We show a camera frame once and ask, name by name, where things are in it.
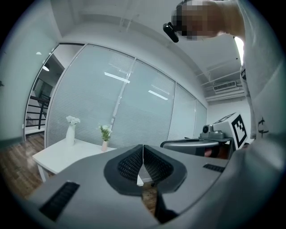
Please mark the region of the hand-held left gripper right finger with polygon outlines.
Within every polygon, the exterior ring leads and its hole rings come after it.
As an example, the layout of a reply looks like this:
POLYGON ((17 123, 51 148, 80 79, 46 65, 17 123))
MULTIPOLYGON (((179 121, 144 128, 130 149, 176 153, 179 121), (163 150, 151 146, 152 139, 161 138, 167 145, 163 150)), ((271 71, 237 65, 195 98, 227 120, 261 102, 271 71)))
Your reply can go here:
POLYGON ((168 222, 191 207, 213 185, 228 160, 143 146, 144 166, 157 188, 155 218, 168 222))

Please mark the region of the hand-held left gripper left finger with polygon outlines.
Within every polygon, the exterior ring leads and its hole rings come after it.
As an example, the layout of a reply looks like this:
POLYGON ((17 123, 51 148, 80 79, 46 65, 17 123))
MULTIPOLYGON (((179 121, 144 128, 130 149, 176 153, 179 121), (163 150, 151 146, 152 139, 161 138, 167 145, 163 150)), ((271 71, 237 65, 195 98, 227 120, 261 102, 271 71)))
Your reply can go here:
POLYGON ((153 229, 137 185, 142 163, 142 145, 80 159, 31 195, 30 213, 50 229, 153 229))

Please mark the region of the person's right hand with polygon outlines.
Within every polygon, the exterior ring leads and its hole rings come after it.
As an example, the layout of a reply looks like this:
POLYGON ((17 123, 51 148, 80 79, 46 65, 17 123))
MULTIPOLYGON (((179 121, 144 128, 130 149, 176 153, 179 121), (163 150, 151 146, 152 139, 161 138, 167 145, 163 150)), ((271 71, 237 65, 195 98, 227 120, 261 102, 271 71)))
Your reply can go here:
POLYGON ((219 158, 219 159, 228 159, 228 152, 226 149, 221 148, 219 150, 219 153, 217 154, 217 156, 212 155, 212 149, 211 148, 207 148, 205 150, 204 156, 205 157, 213 157, 213 158, 219 158))

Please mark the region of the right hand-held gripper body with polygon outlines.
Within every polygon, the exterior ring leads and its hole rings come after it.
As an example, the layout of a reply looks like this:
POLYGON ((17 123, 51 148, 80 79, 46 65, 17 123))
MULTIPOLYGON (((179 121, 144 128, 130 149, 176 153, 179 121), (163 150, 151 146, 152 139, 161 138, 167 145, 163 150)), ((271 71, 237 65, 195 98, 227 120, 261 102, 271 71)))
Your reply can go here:
POLYGON ((211 148, 217 156, 221 148, 228 152, 228 159, 241 149, 248 135, 243 118, 239 112, 229 114, 213 124, 205 125, 196 139, 168 140, 161 147, 176 152, 204 157, 205 150, 211 148))

